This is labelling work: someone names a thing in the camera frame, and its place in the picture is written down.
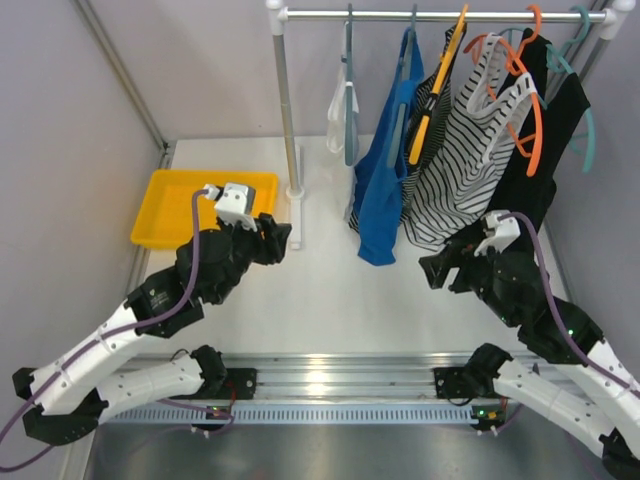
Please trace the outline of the clothes rack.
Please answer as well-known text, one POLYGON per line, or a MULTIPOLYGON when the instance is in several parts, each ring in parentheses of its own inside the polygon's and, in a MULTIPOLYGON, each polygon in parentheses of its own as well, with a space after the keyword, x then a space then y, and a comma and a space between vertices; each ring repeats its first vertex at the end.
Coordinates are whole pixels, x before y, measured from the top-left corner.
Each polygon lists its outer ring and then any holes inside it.
POLYGON ((349 23, 361 22, 404 22, 411 24, 418 22, 451 23, 461 20, 464 23, 491 23, 491 24, 543 24, 558 23, 571 24, 590 23, 599 27, 599 38, 593 47, 588 61, 581 73, 587 74, 598 56, 604 51, 607 43, 613 40, 624 21, 636 7, 634 1, 606 1, 599 10, 592 10, 586 15, 570 12, 543 12, 536 14, 532 11, 521 12, 471 12, 462 13, 456 11, 369 11, 369 10, 328 10, 328 9, 297 9, 289 8, 284 2, 278 0, 265 3, 269 26, 272 34, 277 84, 283 124, 283 139, 288 167, 289 186, 286 197, 289 202, 289 219, 292 232, 289 236, 289 246, 293 250, 300 250, 304 245, 304 215, 303 201, 305 190, 301 180, 301 159, 299 148, 296 146, 291 108, 289 78, 287 71, 285 49, 285 25, 292 21, 321 21, 321 20, 346 20, 349 23))

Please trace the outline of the orange hanger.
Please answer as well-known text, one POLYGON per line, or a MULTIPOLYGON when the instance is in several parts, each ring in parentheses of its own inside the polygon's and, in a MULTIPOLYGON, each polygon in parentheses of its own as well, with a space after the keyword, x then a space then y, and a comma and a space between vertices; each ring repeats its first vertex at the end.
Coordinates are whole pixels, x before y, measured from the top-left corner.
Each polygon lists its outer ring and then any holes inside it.
POLYGON ((467 45, 474 67, 456 99, 464 172, 470 180, 497 182, 514 151, 538 168, 542 141, 541 106, 533 76, 502 35, 486 33, 467 45))

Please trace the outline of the blue tank top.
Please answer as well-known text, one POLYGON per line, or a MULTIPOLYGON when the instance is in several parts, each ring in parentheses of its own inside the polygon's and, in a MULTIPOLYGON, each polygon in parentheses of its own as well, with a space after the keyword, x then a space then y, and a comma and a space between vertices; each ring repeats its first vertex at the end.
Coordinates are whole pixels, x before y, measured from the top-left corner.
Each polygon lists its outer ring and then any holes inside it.
POLYGON ((424 79, 424 67, 415 37, 411 76, 401 82, 402 59, 410 27, 404 32, 393 83, 381 113, 369 150, 355 166, 355 185, 348 225, 359 235, 358 256, 373 266, 395 262, 393 249, 403 210, 402 187, 408 176, 404 160, 405 135, 414 109, 414 93, 424 79), (398 105, 407 104, 400 150, 394 168, 388 168, 387 158, 398 105))

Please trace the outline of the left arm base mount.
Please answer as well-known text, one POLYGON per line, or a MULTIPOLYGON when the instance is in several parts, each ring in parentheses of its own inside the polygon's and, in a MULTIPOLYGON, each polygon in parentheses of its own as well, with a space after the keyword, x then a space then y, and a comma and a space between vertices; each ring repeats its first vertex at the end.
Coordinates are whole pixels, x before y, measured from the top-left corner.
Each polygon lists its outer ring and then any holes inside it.
POLYGON ((252 400, 257 388, 255 368, 230 368, 227 377, 216 391, 205 391, 200 398, 205 400, 252 400))

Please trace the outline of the yellow hanger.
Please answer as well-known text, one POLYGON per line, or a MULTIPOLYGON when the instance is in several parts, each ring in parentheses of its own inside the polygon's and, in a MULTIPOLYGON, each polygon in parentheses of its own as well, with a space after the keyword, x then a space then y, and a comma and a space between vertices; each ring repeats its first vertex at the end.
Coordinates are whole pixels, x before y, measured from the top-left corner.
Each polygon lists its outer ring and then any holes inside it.
POLYGON ((453 64, 459 51, 459 45, 466 33, 466 14, 468 12, 468 9, 469 5, 465 4, 460 12, 447 49, 440 56, 439 69, 429 93, 428 101, 426 102, 423 109, 423 114, 421 116, 413 142, 411 144, 411 149, 409 152, 409 164, 411 166, 419 164, 431 117, 438 105, 441 97, 441 92, 446 84, 446 81, 450 78, 453 64))

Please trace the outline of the grey-blue hanger with blue top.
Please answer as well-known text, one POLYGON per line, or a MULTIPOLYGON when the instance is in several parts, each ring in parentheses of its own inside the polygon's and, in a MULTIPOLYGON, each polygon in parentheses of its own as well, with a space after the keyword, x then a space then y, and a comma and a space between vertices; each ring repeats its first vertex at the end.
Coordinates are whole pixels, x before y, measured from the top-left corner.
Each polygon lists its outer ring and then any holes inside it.
MULTIPOLYGON (((416 37, 415 29, 416 29, 417 9, 418 9, 418 6, 416 4, 413 4, 412 12, 411 12, 410 32, 408 35, 407 44, 406 44, 406 48, 405 48, 403 59, 402 59, 403 63, 402 63, 400 84, 407 82, 411 76, 413 46, 414 46, 415 37, 416 37)), ((402 130, 404 126, 404 115, 405 115, 406 109, 407 109, 407 104, 404 102, 400 102, 398 105, 396 122, 394 124, 393 132, 392 132, 391 145, 390 145, 389 155, 386 163, 388 168, 394 168, 396 165, 397 155, 400 150, 400 142, 402 139, 402 130)))

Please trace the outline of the white striped tank top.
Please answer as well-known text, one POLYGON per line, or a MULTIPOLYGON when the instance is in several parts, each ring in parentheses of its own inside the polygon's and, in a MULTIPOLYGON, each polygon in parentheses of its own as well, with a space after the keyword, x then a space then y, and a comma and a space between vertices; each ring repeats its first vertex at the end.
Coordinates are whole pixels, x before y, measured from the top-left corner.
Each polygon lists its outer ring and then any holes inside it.
POLYGON ((504 91, 506 40, 490 33, 447 116, 444 139, 418 177, 404 222, 409 242, 432 254, 480 219, 502 178, 537 94, 529 73, 504 91))

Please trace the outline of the yellow plastic tray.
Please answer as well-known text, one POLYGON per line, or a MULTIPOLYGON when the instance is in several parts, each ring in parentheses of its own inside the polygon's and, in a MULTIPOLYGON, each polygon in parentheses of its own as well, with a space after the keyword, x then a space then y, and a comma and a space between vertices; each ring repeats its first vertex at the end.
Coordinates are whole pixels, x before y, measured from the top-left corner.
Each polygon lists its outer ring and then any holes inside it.
POLYGON ((191 200, 205 185, 228 183, 255 190, 252 215, 273 214, 278 176, 271 172, 174 170, 154 172, 130 234, 133 244, 152 250, 175 250, 193 236, 191 200))

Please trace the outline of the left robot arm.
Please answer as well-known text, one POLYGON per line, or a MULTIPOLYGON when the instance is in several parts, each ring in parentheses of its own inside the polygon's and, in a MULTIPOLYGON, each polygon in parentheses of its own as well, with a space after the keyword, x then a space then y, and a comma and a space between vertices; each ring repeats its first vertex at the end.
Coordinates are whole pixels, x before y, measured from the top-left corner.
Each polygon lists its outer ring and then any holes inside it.
POLYGON ((146 370, 119 370, 202 320, 205 305, 222 304, 251 265, 280 263, 291 230, 262 213, 252 229, 220 224, 199 231, 177 249, 173 266, 150 275, 92 335, 45 367, 16 371, 26 436, 62 446, 147 403, 220 394, 228 373, 209 345, 146 370))

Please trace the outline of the teal hanger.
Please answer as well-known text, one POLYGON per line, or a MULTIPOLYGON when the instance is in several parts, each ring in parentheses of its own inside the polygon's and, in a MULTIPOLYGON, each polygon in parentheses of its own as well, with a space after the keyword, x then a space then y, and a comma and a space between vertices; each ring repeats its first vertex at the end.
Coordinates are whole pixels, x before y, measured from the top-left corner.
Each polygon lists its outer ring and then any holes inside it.
POLYGON ((539 36, 542 23, 540 8, 532 4, 528 9, 533 12, 535 28, 531 31, 524 30, 518 51, 514 56, 507 56, 509 75, 502 87, 506 89, 512 86, 523 71, 529 74, 534 73, 534 68, 526 64, 524 59, 529 44, 543 48, 544 69, 547 73, 565 74, 567 79, 556 92, 555 97, 548 102, 544 99, 546 75, 541 74, 533 78, 537 89, 537 101, 532 104, 532 111, 523 124, 525 136, 516 140, 516 148, 502 176, 502 180, 509 186, 513 186, 518 180, 531 183, 555 171, 557 161, 564 149, 573 147, 574 141, 578 138, 574 133, 575 127, 568 122, 567 115, 571 106, 576 108, 576 119, 585 120, 587 125, 587 131, 582 135, 587 141, 586 150, 581 153, 584 156, 583 171, 585 173, 591 169, 596 152, 596 130, 590 103, 584 95, 578 75, 564 58, 566 50, 572 44, 586 38, 591 25, 589 13, 582 6, 571 8, 580 14, 583 24, 581 33, 578 37, 565 42, 561 49, 556 49, 539 36))

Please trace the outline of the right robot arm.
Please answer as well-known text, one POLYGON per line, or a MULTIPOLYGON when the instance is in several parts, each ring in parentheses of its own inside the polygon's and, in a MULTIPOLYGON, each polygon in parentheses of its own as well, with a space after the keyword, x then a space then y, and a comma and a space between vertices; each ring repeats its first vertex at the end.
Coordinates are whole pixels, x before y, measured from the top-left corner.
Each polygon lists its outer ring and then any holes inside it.
POLYGON ((455 371, 460 396, 506 397, 535 411, 580 441, 615 479, 639 476, 639 393, 603 331, 580 307, 545 291, 532 255, 475 255, 454 241, 419 265, 440 289, 452 269, 454 293, 473 293, 530 352, 582 389, 585 400, 541 378, 512 354, 486 342, 455 371))

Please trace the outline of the dark striped tank top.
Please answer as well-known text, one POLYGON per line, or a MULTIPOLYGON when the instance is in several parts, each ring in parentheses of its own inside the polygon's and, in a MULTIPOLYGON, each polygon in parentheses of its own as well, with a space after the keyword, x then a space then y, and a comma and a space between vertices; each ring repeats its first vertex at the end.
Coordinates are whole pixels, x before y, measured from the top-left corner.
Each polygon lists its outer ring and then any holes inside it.
POLYGON ((424 76, 421 54, 413 46, 412 73, 402 83, 402 67, 396 68, 394 83, 384 105, 377 130, 366 155, 355 166, 355 190, 348 225, 359 230, 365 200, 379 200, 388 187, 393 201, 385 212, 398 222, 409 218, 420 175, 444 141, 446 119, 451 111, 450 71, 458 48, 451 45, 456 28, 445 32, 441 61, 434 73, 424 76))

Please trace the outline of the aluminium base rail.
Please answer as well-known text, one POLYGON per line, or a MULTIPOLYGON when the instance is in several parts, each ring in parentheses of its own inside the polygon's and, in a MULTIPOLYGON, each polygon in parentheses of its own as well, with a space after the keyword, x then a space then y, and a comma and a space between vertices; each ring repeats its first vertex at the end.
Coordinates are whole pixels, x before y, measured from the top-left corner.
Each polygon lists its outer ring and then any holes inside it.
POLYGON ((437 367, 461 366, 469 352, 414 355, 224 354, 228 368, 254 368, 254 398, 265 401, 426 400, 437 367))

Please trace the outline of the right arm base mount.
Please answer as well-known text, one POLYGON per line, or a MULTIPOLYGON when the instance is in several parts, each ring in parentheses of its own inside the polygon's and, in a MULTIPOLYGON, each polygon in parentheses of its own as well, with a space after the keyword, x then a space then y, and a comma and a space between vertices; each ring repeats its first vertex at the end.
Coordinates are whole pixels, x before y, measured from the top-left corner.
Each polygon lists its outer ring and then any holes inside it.
POLYGON ((481 392, 464 376, 462 366, 436 367, 433 369, 436 397, 441 400, 466 401, 469 399, 498 399, 495 392, 481 392))

